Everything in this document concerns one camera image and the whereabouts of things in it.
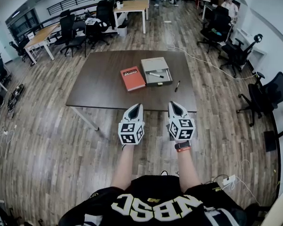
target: wood plank flooring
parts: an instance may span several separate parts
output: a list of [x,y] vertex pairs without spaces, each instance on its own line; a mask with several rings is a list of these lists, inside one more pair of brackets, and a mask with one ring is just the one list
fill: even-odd
[[[151,7],[146,34],[142,33],[140,13],[129,14],[128,34],[108,38],[110,45],[87,48],[87,54],[107,50],[167,50],[173,36],[161,24],[171,20],[168,28],[175,34],[175,45],[195,57],[220,66],[217,52],[206,53],[202,40],[201,19],[194,2],[179,2],[178,7]],[[50,46],[55,60],[46,51],[38,64],[29,61],[9,63],[13,80],[8,97],[19,83],[25,91],[17,104],[14,119],[5,119],[7,109],[0,111],[0,128],[14,130],[10,144],[2,144],[0,158],[0,199],[6,208],[13,207],[15,216],[44,225],[55,225],[70,208],[86,200],[92,192],[109,186],[113,170],[121,153],[117,124],[124,111],[85,109],[99,125],[100,131],[89,129],[71,108],[66,99],[86,58],[83,49],[74,57],[59,53],[61,46]],[[219,174],[239,176],[261,205],[270,205],[277,184],[277,152],[265,152],[263,132],[272,130],[270,118],[263,116],[250,128],[249,112],[236,114],[245,103],[237,95],[248,95],[247,84],[254,79],[233,80],[217,69],[186,56],[198,112],[197,133],[192,141],[192,157],[203,183]],[[239,76],[250,76],[245,69]],[[168,141],[165,128],[167,113],[145,112],[145,136],[134,151],[132,178],[178,170],[177,155]],[[217,179],[222,185],[222,177]],[[242,207],[254,202],[240,182],[225,191]]]

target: wristwatch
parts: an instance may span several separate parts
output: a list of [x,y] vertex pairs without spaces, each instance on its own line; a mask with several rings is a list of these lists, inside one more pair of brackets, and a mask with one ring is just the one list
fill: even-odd
[[189,150],[190,148],[191,148],[190,141],[185,141],[185,142],[182,142],[182,143],[175,144],[175,149],[178,153],[185,151],[185,150]]

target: white shirt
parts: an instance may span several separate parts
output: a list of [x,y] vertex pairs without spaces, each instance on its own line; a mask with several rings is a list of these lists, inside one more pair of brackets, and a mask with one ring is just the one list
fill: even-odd
[[228,15],[233,19],[236,17],[236,13],[238,13],[238,7],[236,4],[232,3],[226,3],[224,2],[223,4],[221,4],[222,7],[228,9]]

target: electrical outlet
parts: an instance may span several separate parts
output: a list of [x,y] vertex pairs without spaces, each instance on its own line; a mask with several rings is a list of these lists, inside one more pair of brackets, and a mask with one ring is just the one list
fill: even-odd
[[222,184],[223,184],[223,186],[226,186],[226,185],[232,183],[233,181],[235,181],[235,179],[236,179],[235,174],[231,175],[228,179],[227,178],[223,179]]

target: red book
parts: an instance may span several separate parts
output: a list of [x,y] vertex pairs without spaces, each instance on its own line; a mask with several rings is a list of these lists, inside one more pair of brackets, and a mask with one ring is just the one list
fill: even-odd
[[129,69],[125,69],[121,71],[121,75],[125,82],[126,88],[128,91],[142,88],[146,86],[146,83],[142,77],[142,74],[138,70],[138,68],[132,67]]

